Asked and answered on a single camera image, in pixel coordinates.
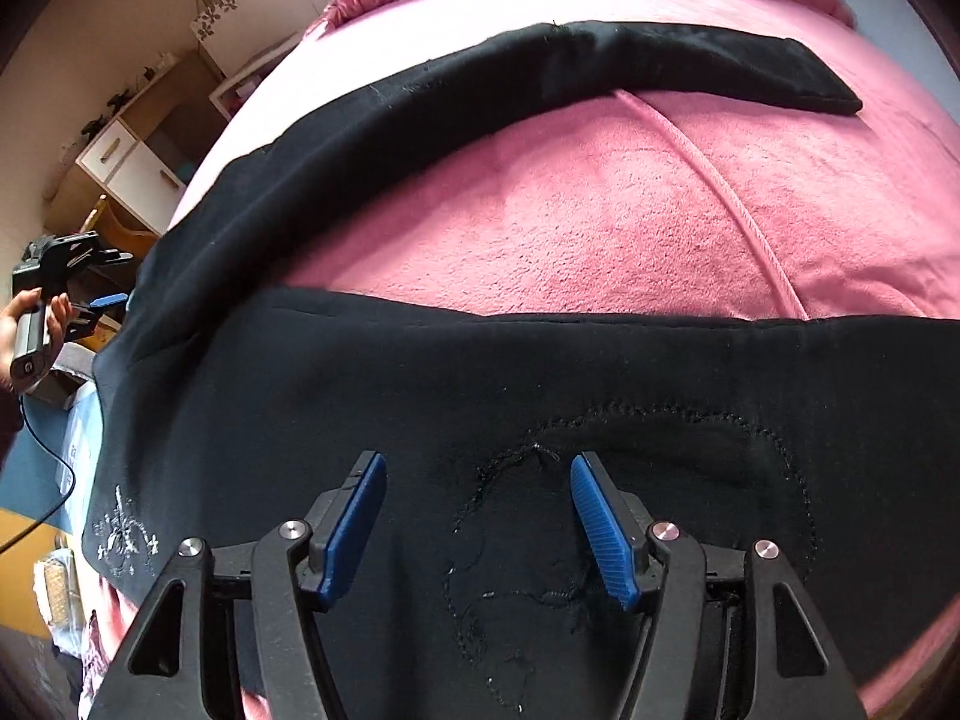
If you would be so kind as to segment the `person's left hand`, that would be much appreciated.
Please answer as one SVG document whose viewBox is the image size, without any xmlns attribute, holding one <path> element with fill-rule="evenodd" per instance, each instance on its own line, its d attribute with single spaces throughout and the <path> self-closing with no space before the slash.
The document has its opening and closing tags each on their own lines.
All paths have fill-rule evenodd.
<svg viewBox="0 0 960 720">
<path fill-rule="evenodd" d="M 64 346 L 75 310 L 67 294 L 44 298 L 20 291 L 2 309 L 2 387 L 24 394 L 41 380 Z"/>
</svg>

